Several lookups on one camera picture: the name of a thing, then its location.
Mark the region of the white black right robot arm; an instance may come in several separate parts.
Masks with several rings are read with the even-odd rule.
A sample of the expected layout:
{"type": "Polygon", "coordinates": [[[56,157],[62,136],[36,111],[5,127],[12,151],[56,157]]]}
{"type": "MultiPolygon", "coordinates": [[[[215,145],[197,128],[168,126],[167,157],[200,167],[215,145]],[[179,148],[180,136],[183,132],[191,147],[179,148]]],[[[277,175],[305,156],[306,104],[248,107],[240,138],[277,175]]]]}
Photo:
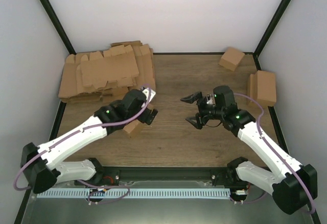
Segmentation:
{"type": "Polygon", "coordinates": [[[316,211],[318,195],[317,171],[303,165],[277,145],[260,126],[260,118],[238,108],[235,93],[228,86],[218,86],[204,96],[195,92],[181,98],[185,103],[196,103],[198,112],[186,120],[201,130],[208,121],[219,120],[225,129],[248,145],[267,165],[263,169],[244,157],[231,161],[227,171],[228,181],[234,185],[242,181],[256,185],[271,195],[276,205],[286,214],[293,214],[310,205],[309,214],[316,211]]]}

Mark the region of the brown cardboard box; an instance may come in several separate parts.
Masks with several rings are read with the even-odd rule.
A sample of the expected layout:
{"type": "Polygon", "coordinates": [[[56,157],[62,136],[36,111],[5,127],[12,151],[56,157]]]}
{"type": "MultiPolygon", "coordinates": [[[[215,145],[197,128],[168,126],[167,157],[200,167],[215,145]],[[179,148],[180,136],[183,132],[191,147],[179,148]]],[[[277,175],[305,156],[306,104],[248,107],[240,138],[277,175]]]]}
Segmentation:
{"type": "Polygon", "coordinates": [[[123,131],[125,132],[125,135],[128,138],[133,139],[140,134],[140,132],[143,130],[143,128],[146,125],[147,125],[146,123],[142,123],[138,119],[135,119],[132,122],[125,125],[123,131]]]}

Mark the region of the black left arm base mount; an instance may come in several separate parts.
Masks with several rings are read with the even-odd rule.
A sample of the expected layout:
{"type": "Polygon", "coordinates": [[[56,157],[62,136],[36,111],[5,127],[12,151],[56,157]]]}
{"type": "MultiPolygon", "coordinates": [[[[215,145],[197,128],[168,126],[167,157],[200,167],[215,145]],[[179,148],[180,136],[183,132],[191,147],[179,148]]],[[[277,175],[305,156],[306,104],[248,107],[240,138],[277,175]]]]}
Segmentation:
{"type": "Polygon", "coordinates": [[[109,185],[109,186],[117,186],[118,181],[106,173],[105,168],[96,158],[88,158],[88,160],[95,167],[95,174],[90,178],[90,180],[85,180],[86,183],[101,186],[101,185],[109,185]]]}

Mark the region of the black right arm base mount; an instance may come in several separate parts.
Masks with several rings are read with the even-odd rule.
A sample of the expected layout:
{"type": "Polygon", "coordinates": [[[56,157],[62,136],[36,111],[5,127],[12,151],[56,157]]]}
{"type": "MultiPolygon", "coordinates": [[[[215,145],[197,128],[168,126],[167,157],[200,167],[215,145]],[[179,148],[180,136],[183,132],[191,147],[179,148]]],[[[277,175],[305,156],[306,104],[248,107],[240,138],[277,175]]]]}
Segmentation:
{"type": "Polygon", "coordinates": [[[243,181],[237,175],[236,168],[243,162],[247,162],[248,159],[244,157],[238,157],[230,161],[226,167],[217,167],[210,170],[211,180],[213,186],[222,185],[225,187],[232,186],[245,186],[248,185],[247,181],[243,181]]]}

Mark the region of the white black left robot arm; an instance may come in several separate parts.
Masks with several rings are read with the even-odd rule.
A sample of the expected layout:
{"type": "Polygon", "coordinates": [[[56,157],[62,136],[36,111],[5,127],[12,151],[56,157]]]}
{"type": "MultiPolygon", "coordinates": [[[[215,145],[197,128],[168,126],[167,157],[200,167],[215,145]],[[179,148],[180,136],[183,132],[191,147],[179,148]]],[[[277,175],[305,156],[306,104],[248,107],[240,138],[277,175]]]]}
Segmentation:
{"type": "Polygon", "coordinates": [[[30,142],[22,149],[20,173],[35,194],[56,184],[84,181],[99,185],[104,180],[104,168],[96,158],[78,162],[65,160],[94,141],[121,130],[133,121],[150,125],[157,110],[150,109],[156,92],[148,87],[132,89],[119,100],[102,106],[78,127],[49,142],[36,146],[30,142]]]}

